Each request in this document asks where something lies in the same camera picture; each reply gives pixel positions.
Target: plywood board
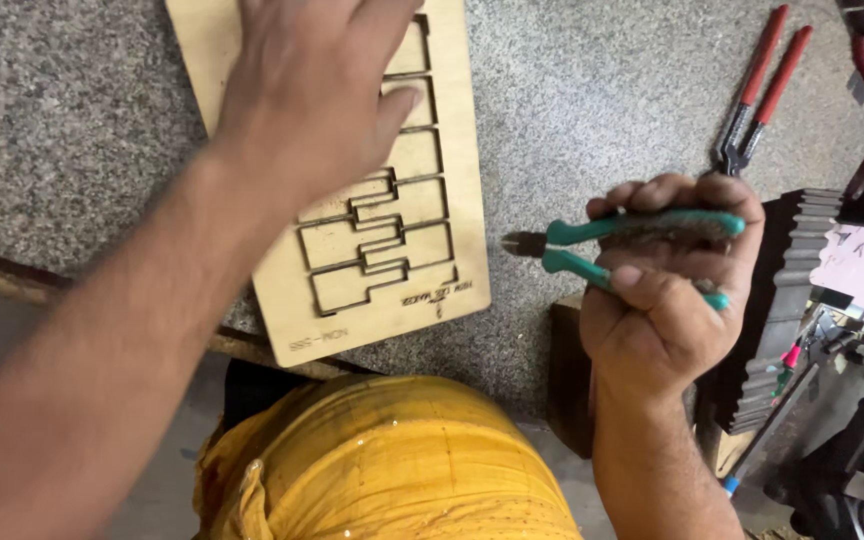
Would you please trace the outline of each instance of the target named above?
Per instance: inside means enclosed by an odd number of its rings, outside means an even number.
[[[235,0],[167,0],[205,129],[239,53]],[[463,0],[427,0],[381,92],[426,100],[390,157],[295,216],[253,274],[276,361],[292,366],[484,310],[490,302]]]

